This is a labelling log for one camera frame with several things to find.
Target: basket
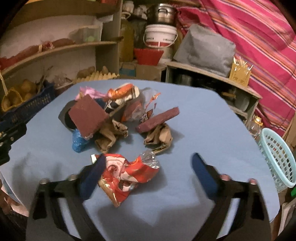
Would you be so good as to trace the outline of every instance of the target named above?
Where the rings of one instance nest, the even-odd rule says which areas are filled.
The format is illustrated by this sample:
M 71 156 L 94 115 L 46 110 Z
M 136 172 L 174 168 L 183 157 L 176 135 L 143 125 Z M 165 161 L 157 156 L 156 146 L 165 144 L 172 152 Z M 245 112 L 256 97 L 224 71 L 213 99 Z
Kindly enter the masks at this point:
M 258 146 L 274 179 L 277 192 L 296 184 L 295 159 L 285 141 L 273 130 L 264 128 Z
M 2 116 L 1 120 L 3 121 L 0 122 L 0 132 L 10 129 L 19 123 L 27 123 L 37 112 L 53 101 L 54 98 L 54 84 L 44 81 L 44 88 L 39 94 L 20 106 L 7 111 Z
M 157 49 L 134 49 L 138 64 L 158 65 L 158 62 L 163 54 L 163 50 Z

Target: brown paper bag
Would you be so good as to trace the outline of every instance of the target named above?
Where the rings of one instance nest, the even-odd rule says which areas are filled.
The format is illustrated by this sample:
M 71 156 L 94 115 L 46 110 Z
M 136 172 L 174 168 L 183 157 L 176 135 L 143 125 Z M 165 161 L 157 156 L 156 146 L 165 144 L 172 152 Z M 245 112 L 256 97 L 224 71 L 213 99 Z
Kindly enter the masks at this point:
M 170 132 L 170 127 L 166 123 L 163 123 L 147 133 L 144 145 L 159 144 L 157 148 L 152 150 L 154 154 L 158 154 L 168 149 L 171 146 L 172 141 L 173 138 Z
M 112 147 L 119 136 L 126 138 L 128 136 L 128 128 L 115 120 L 107 122 L 99 130 L 102 137 L 95 141 L 97 147 L 102 153 L 108 153 L 110 147 Z

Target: gray bag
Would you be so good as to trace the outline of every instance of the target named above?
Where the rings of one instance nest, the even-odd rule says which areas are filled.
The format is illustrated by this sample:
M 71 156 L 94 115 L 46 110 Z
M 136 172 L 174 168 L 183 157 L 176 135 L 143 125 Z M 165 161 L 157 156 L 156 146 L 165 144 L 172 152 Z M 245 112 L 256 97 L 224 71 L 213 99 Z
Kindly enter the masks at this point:
M 200 25 L 193 24 L 178 48 L 174 59 L 183 64 L 229 77 L 235 44 Z

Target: blue tablecloth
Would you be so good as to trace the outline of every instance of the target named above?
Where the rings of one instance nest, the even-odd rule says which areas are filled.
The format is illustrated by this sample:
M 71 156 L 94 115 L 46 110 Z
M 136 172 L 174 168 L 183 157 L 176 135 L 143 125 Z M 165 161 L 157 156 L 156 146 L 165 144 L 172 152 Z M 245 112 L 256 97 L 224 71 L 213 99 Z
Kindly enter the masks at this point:
M 71 148 L 72 133 L 58 120 L 59 112 L 75 98 L 79 87 L 88 85 L 106 92 L 126 82 L 161 92 L 157 99 L 158 112 L 178 106 L 180 114 L 167 121 L 173 144 L 158 156 L 161 170 L 154 179 L 140 185 L 119 208 L 113 207 L 100 188 L 85 202 L 90 217 L 107 241 L 192 240 L 213 207 L 191 168 L 191 156 L 195 152 L 199 152 L 207 164 L 234 180 L 257 179 L 269 219 L 275 218 L 279 199 L 270 171 L 255 141 L 226 102 L 213 91 L 139 80 L 77 84 L 27 124 L 27 134 L 12 145 L 10 162 L 0 168 L 21 203 L 30 208 L 40 179 L 63 180 L 89 165 L 90 155 L 98 153 L 94 148 L 75 153 Z M 127 125 L 129 136 L 118 140 L 110 152 L 120 153 L 132 161 L 145 146 L 143 137 L 134 130 L 135 125 Z M 65 200 L 60 203 L 70 233 L 77 236 Z M 228 232 L 235 212 L 234 204 L 220 235 Z

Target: cardboard box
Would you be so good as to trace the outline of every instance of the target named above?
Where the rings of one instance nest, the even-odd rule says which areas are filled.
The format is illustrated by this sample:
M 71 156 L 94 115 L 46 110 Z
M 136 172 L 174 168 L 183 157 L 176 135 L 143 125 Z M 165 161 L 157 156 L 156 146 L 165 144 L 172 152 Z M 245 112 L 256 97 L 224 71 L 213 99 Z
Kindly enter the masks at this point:
M 141 65 L 136 66 L 136 79 L 139 80 L 153 80 L 161 81 L 161 74 L 164 71 L 164 76 L 166 72 L 166 65 L 158 64 L 157 66 L 151 65 Z
M 119 65 L 119 75 L 135 77 L 136 65 L 137 63 L 134 62 L 121 62 Z

